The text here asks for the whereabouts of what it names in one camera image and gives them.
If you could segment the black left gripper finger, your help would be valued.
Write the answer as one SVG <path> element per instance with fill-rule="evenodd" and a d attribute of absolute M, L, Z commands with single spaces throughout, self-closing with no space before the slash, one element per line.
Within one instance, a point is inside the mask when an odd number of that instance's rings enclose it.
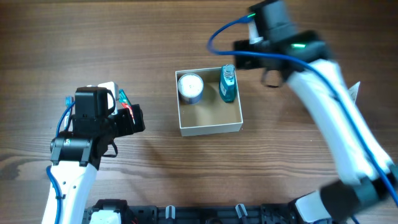
<path fill-rule="evenodd" d="M 145 130 L 144 116 L 139 104 L 132 105 L 134 116 L 134 132 L 139 133 Z"/>
<path fill-rule="evenodd" d="M 134 134 L 133 120 L 128 109 L 120 109 L 115 115 L 117 134 L 116 137 L 123 137 Z"/>

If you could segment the Colgate toothpaste tube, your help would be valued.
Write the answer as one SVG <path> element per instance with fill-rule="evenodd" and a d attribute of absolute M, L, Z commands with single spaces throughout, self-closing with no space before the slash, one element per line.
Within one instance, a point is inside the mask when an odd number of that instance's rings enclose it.
<path fill-rule="evenodd" d="M 130 113 L 130 115 L 132 117 L 133 123 L 135 123 L 133 109 L 132 109 L 132 104 L 129 101 L 129 99 L 128 99 L 128 97 L 125 94 L 123 89 L 119 90 L 119 102 L 124 108 L 127 108 L 129 110 L 129 113 Z"/>

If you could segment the cotton swab round container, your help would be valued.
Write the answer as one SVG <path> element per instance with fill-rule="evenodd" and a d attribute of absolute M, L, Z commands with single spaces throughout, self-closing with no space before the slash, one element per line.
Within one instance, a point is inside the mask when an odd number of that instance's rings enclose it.
<path fill-rule="evenodd" d="M 199 75 L 186 73 L 178 79 L 177 90 L 182 102 L 187 105 L 194 105 L 203 96 L 204 82 Z"/>

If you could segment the blue mouthwash bottle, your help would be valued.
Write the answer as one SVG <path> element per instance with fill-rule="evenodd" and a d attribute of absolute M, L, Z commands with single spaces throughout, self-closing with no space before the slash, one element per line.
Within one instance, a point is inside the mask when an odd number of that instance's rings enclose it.
<path fill-rule="evenodd" d="M 232 103 L 236 97 L 236 72 L 232 64 L 221 68 L 219 93 L 225 103 Z"/>

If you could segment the white patterned tube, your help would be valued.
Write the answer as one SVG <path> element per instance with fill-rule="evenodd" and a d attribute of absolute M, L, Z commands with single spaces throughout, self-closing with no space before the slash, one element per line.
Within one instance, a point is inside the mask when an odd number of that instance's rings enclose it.
<path fill-rule="evenodd" d="M 353 103 L 356 103 L 356 99 L 357 99 L 357 96 L 358 96 L 358 91 L 359 91 L 360 83 L 361 83 L 361 82 L 357 82 L 357 83 L 355 83 L 352 87 L 350 87 L 350 88 L 348 89 L 348 93 L 349 93 L 349 95 L 350 95 L 350 97 L 351 97 Z"/>

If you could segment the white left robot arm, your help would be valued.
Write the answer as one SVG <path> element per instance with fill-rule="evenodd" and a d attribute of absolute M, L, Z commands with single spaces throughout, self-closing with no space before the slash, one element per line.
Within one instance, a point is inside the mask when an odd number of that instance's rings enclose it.
<path fill-rule="evenodd" d="M 77 88 L 50 143 L 50 192 L 42 223 L 81 223 L 102 158 L 118 155 L 114 140 L 145 128 L 140 106 L 124 90 Z"/>

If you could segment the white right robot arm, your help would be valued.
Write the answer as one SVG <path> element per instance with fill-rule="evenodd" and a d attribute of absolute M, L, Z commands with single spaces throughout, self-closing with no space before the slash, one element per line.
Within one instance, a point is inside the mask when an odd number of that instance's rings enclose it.
<path fill-rule="evenodd" d="M 298 31 L 283 1 L 249 8 L 250 38 L 234 44 L 241 69 L 277 70 L 322 133 L 339 179 L 294 200 L 304 223 L 342 222 L 381 201 L 397 199 L 397 166 L 368 128 L 327 44 Z"/>

